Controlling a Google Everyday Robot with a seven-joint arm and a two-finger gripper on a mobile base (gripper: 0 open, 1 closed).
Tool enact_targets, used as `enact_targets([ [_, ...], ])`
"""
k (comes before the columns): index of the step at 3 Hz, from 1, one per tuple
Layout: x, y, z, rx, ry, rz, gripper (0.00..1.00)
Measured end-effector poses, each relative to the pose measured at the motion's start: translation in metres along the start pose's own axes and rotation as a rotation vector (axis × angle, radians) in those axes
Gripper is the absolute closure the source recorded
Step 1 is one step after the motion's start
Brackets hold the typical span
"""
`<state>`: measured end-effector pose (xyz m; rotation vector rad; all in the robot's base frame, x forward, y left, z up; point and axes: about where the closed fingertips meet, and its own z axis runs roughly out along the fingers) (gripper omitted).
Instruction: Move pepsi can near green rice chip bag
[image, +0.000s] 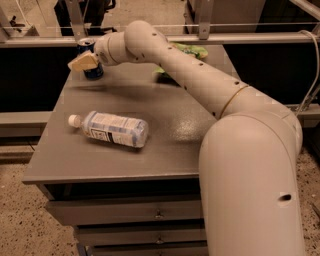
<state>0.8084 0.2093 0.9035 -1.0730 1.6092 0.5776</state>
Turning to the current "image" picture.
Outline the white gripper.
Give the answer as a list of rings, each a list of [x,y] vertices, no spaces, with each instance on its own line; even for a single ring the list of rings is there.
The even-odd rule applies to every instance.
[[[100,37],[95,43],[94,52],[103,65],[119,65],[134,60],[134,55],[126,48],[123,32]],[[87,50],[69,62],[68,67],[77,72],[95,69],[99,64],[98,59],[94,53]]]

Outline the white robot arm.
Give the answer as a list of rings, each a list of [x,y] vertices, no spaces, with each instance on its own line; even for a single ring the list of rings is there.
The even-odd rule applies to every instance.
[[[302,128],[286,106],[171,45],[145,21],[100,37],[69,64],[154,63],[216,121],[199,153],[209,256],[306,256],[296,180]]]

